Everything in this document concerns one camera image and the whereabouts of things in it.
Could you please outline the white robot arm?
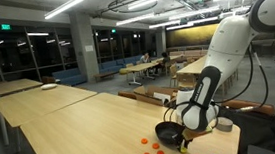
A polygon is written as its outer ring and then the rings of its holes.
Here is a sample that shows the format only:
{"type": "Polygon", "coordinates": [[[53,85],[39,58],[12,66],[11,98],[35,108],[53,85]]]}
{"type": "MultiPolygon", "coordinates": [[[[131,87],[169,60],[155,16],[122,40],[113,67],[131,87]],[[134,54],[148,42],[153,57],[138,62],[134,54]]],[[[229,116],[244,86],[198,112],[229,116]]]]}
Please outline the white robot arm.
{"type": "Polygon", "coordinates": [[[194,132],[206,130],[219,111],[211,104],[215,91],[234,73],[260,33],[275,33],[275,0],[257,0],[247,14],[221,20],[195,87],[176,96],[178,124],[194,132]]]}

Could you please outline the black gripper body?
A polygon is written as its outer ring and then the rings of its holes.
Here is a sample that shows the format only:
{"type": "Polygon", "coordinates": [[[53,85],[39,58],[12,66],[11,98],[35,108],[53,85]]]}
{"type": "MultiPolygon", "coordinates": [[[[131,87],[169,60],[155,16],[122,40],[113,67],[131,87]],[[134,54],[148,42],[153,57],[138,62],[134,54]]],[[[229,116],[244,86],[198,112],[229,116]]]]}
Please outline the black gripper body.
{"type": "Polygon", "coordinates": [[[211,132],[212,128],[210,126],[207,126],[202,132],[196,132],[194,130],[184,128],[182,131],[182,141],[180,142],[180,148],[187,148],[188,144],[192,142],[194,138],[201,137],[211,132]]]}

